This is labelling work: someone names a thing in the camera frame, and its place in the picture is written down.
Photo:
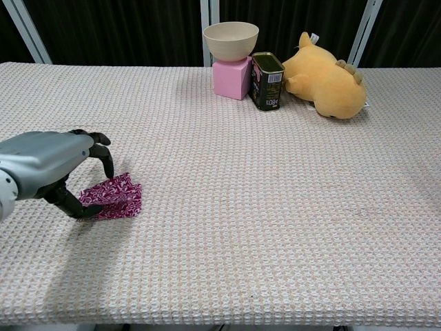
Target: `tin can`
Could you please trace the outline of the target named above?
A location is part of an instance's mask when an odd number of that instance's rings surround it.
[[[259,52],[252,55],[249,95],[258,109],[279,109],[284,71],[283,64],[273,53]]]

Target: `pink block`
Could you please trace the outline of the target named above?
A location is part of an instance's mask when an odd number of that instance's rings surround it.
[[[237,62],[213,63],[214,93],[242,100],[249,90],[251,57]]]

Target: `stuffed animal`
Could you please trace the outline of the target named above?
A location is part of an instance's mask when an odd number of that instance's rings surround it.
[[[322,116],[350,119],[363,108],[366,88],[361,73],[314,45],[307,32],[300,37],[297,53],[283,65],[286,91],[313,101]]]

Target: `bowl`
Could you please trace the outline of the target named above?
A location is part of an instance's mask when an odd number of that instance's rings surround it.
[[[221,61],[240,61],[247,57],[257,42],[259,28],[246,22],[222,22],[204,29],[209,51]]]

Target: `robotic arm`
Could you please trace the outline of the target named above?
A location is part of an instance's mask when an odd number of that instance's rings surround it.
[[[16,200],[41,199],[74,218],[87,218],[102,206],[85,207],[66,188],[69,174],[88,157],[100,159],[107,178],[113,160],[102,133],[84,130],[27,132],[0,143],[0,220],[14,210]]]

